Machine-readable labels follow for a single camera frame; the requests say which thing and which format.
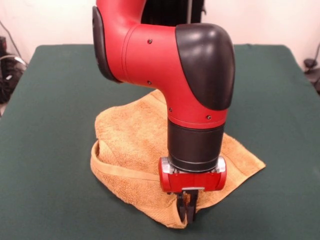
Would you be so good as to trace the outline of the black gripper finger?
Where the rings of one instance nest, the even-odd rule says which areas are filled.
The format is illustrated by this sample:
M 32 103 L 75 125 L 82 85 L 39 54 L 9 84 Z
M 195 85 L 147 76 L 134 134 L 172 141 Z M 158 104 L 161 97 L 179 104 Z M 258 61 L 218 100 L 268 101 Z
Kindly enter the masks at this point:
M 198 190 L 189 190 L 187 192 L 190 196 L 189 203 L 187 205 L 187 222 L 193 223 L 196 218 L 197 201 L 199 196 Z
M 177 200 L 176 200 L 177 212 L 178 212 L 180 221 L 184 222 L 186 218 L 186 205 L 184 200 L 184 194 L 180 192 L 180 193 L 177 193 L 176 196 L 177 196 Z

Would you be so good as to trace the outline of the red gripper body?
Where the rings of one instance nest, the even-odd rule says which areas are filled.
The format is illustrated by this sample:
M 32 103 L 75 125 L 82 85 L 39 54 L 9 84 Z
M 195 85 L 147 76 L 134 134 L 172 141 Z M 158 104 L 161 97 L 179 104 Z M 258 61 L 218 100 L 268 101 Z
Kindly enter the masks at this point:
M 207 172 L 180 171 L 170 164 L 167 157 L 159 159 L 158 170 L 160 185 L 165 193 L 195 190 L 220 191 L 227 180 L 227 165 L 222 156 L 218 157 L 216 166 Z

